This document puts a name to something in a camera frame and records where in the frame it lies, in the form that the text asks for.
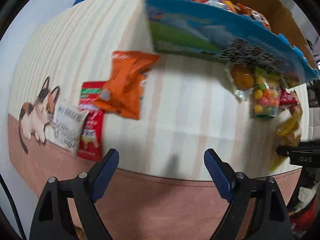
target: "metal screw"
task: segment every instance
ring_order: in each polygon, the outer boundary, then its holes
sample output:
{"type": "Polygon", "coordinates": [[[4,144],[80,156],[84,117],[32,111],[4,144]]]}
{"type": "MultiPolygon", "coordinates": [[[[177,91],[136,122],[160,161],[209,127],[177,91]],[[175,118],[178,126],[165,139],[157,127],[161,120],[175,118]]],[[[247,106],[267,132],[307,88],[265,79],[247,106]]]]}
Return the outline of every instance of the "metal screw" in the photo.
{"type": "Polygon", "coordinates": [[[84,179],[84,178],[86,178],[88,176],[88,173],[86,173],[86,172],[81,172],[80,174],[79,174],[79,178],[81,178],[81,179],[84,179]]]}
{"type": "Polygon", "coordinates": [[[275,180],[274,177],[268,177],[268,180],[269,180],[269,182],[271,182],[271,183],[275,183],[275,182],[276,182],[276,180],[275,180]]]}
{"type": "Polygon", "coordinates": [[[245,177],[245,174],[243,172],[238,171],[236,173],[236,176],[237,176],[238,179],[243,179],[245,177]]]}
{"type": "Polygon", "coordinates": [[[48,182],[49,183],[54,183],[56,181],[56,178],[55,177],[51,177],[48,179],[48,182]]]}

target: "calico cat print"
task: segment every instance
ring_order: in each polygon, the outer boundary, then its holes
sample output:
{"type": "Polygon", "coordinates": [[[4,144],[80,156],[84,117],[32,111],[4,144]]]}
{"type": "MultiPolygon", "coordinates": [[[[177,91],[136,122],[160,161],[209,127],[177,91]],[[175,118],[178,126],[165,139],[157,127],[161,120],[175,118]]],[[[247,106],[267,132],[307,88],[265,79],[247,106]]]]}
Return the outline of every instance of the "calico cat print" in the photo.
{"type": "Polygon", "coordinates": [[[53,121],[54,106],[58,99],[60,87],[57,86],[50,92],[49,81],[50,78],[47,77],[35,104],[25,102],[20,111],[19,137],[26,154],[28,153],[28,149],[22,140],[21,133],[28,140],[31,140],[31,135],[34,134],[38,142],[44,143],[44,127],[53,121]]]}

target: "red package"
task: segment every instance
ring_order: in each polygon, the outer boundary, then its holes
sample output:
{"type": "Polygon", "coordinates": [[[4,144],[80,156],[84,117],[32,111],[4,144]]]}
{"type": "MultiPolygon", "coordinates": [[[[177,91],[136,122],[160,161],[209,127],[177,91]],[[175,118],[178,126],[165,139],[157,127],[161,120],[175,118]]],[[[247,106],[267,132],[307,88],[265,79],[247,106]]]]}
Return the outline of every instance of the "red package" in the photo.
{"type": "Polygon", "coordinates": [[[87,160],[102,160],[102,124],[104,111],[93,102],[106,82],[85,82],[81,88],[79,109],[90,110],[81,136],[78,156],[87,160]]]}
{"type": "Polygon", "coordinates": [[[297,104],[298,104],[298,101],[295,99],[295,97],[293,97],[283,88],[281,88],[281,97],[279,101],[279,107],[289,109],[290,107],[296,106],[297,104]]]}

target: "striped tablecloth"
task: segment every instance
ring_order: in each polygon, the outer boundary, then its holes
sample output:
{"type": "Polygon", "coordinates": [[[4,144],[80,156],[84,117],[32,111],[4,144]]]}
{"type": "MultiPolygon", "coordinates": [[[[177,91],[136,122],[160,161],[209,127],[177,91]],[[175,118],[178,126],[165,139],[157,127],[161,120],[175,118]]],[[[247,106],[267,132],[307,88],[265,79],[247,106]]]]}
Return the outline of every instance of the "striped tablecloth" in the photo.
{"type": "MultiPolygon", "coordinates": [[[[60,100],[77,105],[85,81],[107,80],[114,50],[152,53],[143,0],[86,0],[41,25],[17,63],[9,115],[19,118],[43,82],[60,86],[60,100]]],[[[228,91],[223,65],[162,55],[145,85],[140,120],[105,114],[103,148],[120,153],[119,167],[166,178],[211,180],[203,163],[207,148],[249,177],[270,174],[277,120],[250,119],[249,103],[228,91]]],[[[308,136],[305,85],[296,88],[303,106],[302,138],[308,136]]],[[[53,130],[46,128],[53,142],[53,130]]],[[[287,160],[274,174],[296,169],[287,160]]]]}

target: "white snack package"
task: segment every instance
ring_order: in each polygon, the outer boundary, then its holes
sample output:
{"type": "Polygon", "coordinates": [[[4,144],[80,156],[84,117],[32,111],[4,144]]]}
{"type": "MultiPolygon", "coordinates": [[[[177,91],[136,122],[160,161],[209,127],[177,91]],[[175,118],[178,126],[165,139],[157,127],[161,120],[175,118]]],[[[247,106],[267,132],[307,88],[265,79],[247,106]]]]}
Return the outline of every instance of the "white snack package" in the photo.
{"type": "Polygon", "coordinates": [[[69,150],[77,157],[84,121],[88,110],[81,111],[77,106],[62,102],[58,105],[54,120],[54,142],[69,150]]]}

